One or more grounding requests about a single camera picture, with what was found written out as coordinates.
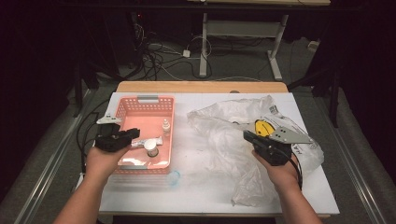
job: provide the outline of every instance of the plastic wrap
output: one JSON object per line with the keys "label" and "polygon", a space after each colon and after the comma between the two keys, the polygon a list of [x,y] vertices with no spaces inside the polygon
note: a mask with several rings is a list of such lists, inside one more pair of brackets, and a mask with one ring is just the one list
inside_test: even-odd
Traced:
{"label": "plastic wrap", "polygon": [[[187,115],[188,122],[207,138],[212,158],[212,171],[222,171],[235,180],[231,202],[246,206],[263,206],[277,198],[274,185],[265,168],[253,157],[253,145],[243,138],[243,130],[254,132],[257,119],[264,119],[275,128],[286,127],[297,133],[307,133],[276,109],[273,98],[241,99],[218,102]],[[324,160],[320,145],[293,144],[300,161],[303,177],[317,169]]]}

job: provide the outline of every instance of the gray floor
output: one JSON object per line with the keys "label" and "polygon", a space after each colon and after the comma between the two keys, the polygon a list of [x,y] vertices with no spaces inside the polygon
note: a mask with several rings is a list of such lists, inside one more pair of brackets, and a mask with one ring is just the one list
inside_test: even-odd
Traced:
{"label": "gray floor", "polygon": [[[243,43],[248,45],[253,43],[252,41],[254,40],[249,39]],[[301,39],[281,44],[276,59],[286,84],[304,76],[314,56],[314,53],[306,48],[308,42]],[[219,44],[225,47],[220,49],[213,45],[212,55],[209,56],[212,76],[208,80],[274,81],[265,55],[265,51],[272,47],[272,40],[264,39],[255,47],[235,44],[235,47],[240,48],[234,48],[232,51],[224,43]],[[163,50],[183,50],[173,43],[165,45],[172,49]],[[171,54],[162,56],[166,60],[177,57]],[[188,61],[192,63],[194,73],[198,74],[198,61]],[[123,65],[121,71],[126,74],[129,69]],[[158,74],[158,80],[179,79],[197,80],[191,75],[191,66],[187,63],[176,64]],[[76,126],[85,115],[108,98],[116,87],[115,82],[101,81],[97,91],[87,90],[82,115],[77,118],[73,118],[76,106],[73,104],[73,94],[70,94],[70,106],[49,127],[0,205],[0,223],[52,222],[70,197],[80,173]],[[328,98],[314,98],[307,87],[300,87],[292,92],[308,132],[321,144],[325,153],[323,169],[341,212],[338,216],[324,219],[324,223],[392,223],[396,220],[394,184],[362,135],[342,91],[339,99],[338,129],[332,127],[326,114]],[[106,104],[96,111],[103,113],[105,110]],[[40,182],[40,176],[48,181]],[[100,219],[105,223],[112,221],[112,217]],[[277,218],[276,222],[283,223],[283,220]]]}

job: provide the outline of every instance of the human hand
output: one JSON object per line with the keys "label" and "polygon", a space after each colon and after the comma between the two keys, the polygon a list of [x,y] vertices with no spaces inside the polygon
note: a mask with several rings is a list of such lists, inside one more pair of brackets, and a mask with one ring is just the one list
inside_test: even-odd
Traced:
{"label": "human hand", "polygon": [[117,169],[118,161],[129,150],[125,147],[117,152],[107,152],[98,147],[90,148],[87,156],[85,178],[106,183],[108,177]]}
{"label": "human hand", "polygon": [[[300,190],[297,172],[290,162],[286,162],[285,165],[281,166],[272,166],[254,150],[252,150],[252,154],[267,169],[268,176],[278,192],[296,188]],[[292,155],[291,159],[298,164],[297,158],[294,155]]]}

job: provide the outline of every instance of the white table leg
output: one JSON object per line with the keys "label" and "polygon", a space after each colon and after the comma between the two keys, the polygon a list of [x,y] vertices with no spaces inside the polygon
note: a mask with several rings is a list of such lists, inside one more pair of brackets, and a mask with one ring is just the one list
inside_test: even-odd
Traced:
{"label": "white table leg", "polygon": [[202,28],[202,51],[201,51],[201,61],[199,65],[199,76],[206,77],[206,66],[207,66],[207,48],[206,48],[206,38],[207,38],[207,13],[204,13]]}
{"label": "white table leg", "polygon": [[280,74],[279,67],[276,62],[276,53],[280,45],[280,41],[282,40],[282,35],[283,32],[285,31],[286,28],[286,22],[288,21],[289,15],[284,15],[282,17],[282,22],[279,24],[279,27],[277,29],[277,34],[276,34],[276,39],[275,39],[275,45],[273,50],[268,50],[268,60],[270,61],[271,68],[274,74],[275,80],[282,80],[282,75]]}

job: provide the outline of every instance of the black cable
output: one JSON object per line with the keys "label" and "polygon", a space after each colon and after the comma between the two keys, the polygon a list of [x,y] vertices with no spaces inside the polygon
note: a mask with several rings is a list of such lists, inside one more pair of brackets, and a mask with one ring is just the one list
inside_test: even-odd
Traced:
{"label": "black cable", "polygon": [[155,34],[156,34],[157,36],[163,36],[163,37],[166,37],[166,38],[168,38],[168,39],[172,39],[172,40],[174,41],[174,43],[180,45],[180,46],[183,47],[183,48],[186,46],[186,44],[189,43],[189,41],[186,41],[186,40],[184,40],[184,39],[178,38],[178,37],[176,37],[176,36],[166,35],[166,34],[158,33],[158,32],[155,32]]}
{"label": "black cable", "polygon": [[91,129],[91,127],[93,127],[93,125],[95,125],[96,124],[96,121],[94,122],[94,123],[92,123],[88,128],[87,128],[87,130],[85,131],[85,133],[84,133],[84,137],[83,137],[83,149],[82,149],[82,151],[81,151],[81,172],[83,173],[83,174],[85,174],[85,172],[86,172],[86,166],[85,166],[85,160],[86,160],[86,158],[87,158],[87,154],[85,153],[85,146],[87,146],[88,145],[88,142],[86,141],[87,140],[87,135],[88,135],[88,132],[90,131],[90,129]]}
{"label": "black cable", "polygon": [[273,60],[273,59],[270,59],[270,61],[269,61],[267,64],[265,64],[265,65],[257,72],[257,75],[260,76],[260,71],[262,71],[262,70],[264,70],[264,68],[268,67],[268,65],[271,63],[272,60]]}
{"label": "black cable", "polygon": [[89,27],[87,21],[85,20],[84,16],[82,15],[81,10],[78,11],[78,14],[79,14],[79,16],[81,17],[81,19],[82,19],[82,21],[83,21],[83,24],[84,24],[84,27],[85,27],[85,29],[88,31],[88,34],[90,35],[91,41],[92,41],[93,44],[95,45],[96,50],[97,50],[97,52],[98,52],[100,58],[102,59],[103,63],[105,63],[105,65],[107,66],[107,68],[110,67],[109,64],[108,64],[108,62],[107,62],[107,60],[105,59],[104,55],[103,55],[102,52],[99,50],[99,47],[98,47],[98,45],[97,45],[97,43],[96,43],[96,40],[95,40],[95,38],[93,37],[93,35],[92,35],[92,33],[91,33],[91,30],[90,30],[90,27]]}
{"label": "black cable", "polygon": [[303,3],[302,1],[300,1],[300,0],[297,0],[301,5],[303,5],[303,6],[305,6],[305,3]]}
{"label": "black cable", "polygon": [[171,63],[171,62],[174,62],[174,61],[177,61],[177,60],[180,60],[180,59],[185,59],[185,57],[178,57],[176,59],[173,59],[173,60],[167,61],[167,62],[163,62],[163,63]]}
{"label": "black cable", "polygon": [[257,46],[259,46],[260,43],[265,39],[265,38],[263,38],[263,37],[255,37],[255,38],[253,39],[253,42],[252,42],[252,43],[245,44],[245,43],[243,43],[243,42],[244,42],[244,41],[250,41],[250,39],[230,39],[230,38],[223,39],[223,38],[220,38],[220,37],[218,37],[218,36],[211,36],[211,37],[215,37],[216,39],[223,40],[223,41],[228,40],[228,41],[231,42],[231,43],[235,42],[235,43],[238,44],[238,45],[242,45],[242,47],[235,47],[234,49],[244,49],[244,48],[247,48],[247,47],[257,47]]}
{"label": "black cable", "polygon": [[293,41],[293,43],[291,44],[291,50],[290,50],[290,58],[289,58],[289,75],[290,75],[290,83],[293,82],[293,79],[291,77],[291,58],[293,55],[293,49],[294,49],[294,45],[295,45],[295,41]]}
{"label": "black cable", "polygon": [[161,54],[155,52],[151,52],[151,54],[155,56],[154,59],[158,62],[158,64],[163,64],[163,56]]}
{"label": "black cable", "polygon": [[193,77],[197,77],[197,76],[194,74],[194,67],[193,67],[192,63],[185,62],[185,61],[178,62],[178,63],[173,63],[173,64],[171,64],[171,65],[165,67],[164,69],[168,69],[168,68],[170,68],[170,67],[172,67],[172,66],[174,66],[174,65],[176,65],[176,64],[179,64],[179,63],[187,63],[187,64],[189,64],[190,67],[191,67],[191,74],[192,74],[192,76],[193,76]]}
{"label": "black cable", "polygon": [[128,75],[126,75],[125,78],[128,79],[130,77],[137,75],[140,71],[142,71],[142,68],[143,68],[143,62],[140,61],[139,64],[136,66],[136,69],[130,72]]}
{"label": "black cable", "polygon": [[299,164],[299,166],[297,166],[297,164],[294,162],[294,160],[292,160],[288,155],[286,155],[285,152],[283,152],[282,150],[278,149],[275,147],[275,149],[280,152],[280,154],[282,154],[283,156],[285,156],[288,161],[291,163],[291,165],[294,167],[294,169],[297,172],[297,178],[298,178],[298,186],[300,187],[300,190],[303,189],[303,170],[301,169],[301,165],[300,165],[300,161],[298,160],[297,156],[294,154],[294,152],[291,152],[294,157],[297,159],[297,162]]}
{"label": "black cable", "polygon": [[97,105],[96,108],[94,108],[94,109],[82,120],[82,122],[78,125],[77,134],[76,134],[76,139],[77,139],[77,144],[78,144],[78,148],[79,148],[79,149],[81,149],[81,144],[79,143],[78,134],[79,134],[79,131],[80,131],[82,125],[83,125],[84,122],[87,120],[87,118],[93,113],[93,111],[95,111],[97,108],[99,108],[99,106],[101,106],[102,104],[108,102],[109,100],[110,100],[110,99],[108,98],[108,99],[104,100],[102,103],[100,103],[99,105]]}
{"label": "black cable", "polygon": [[82,145],[82,148],[83,148],[82,153],[84,154],[85,157],[87,157],[87,154],[85,153],[85,146],[87,146],[87,136],[88,136],[88,133],[90,132],[91,128],[93,127],[93,125],[96,124],[96,121],[98,120],[98,117],[99,117],[99,113],[96,113],[95,120],[93,121],[93,123],[91,123],[87,127],[87,129],[85,130],[84,136],[82,137],[82,143],[83,143],[83,145]]}
{"label": "black cable", "polygon": [[86,147],[90,142],[93,142],[95,140],[95,138],[96,137],[90,138],[88,141],[86,141],[84,147]]}
{"label": "black cable", "polygon": [[157,68],[157,64],[155,63],[155,59],[154,59],[154,57],[151,54],[148,54],[148,57],[149,57],[149,60],[152,63],[151,69],[154,69],[154,74],[152,76],[148,77],[148,78],[154,77],[154,81],[156,81],[157,80],[157,74],[158,74],[158,71],[156,69]]}

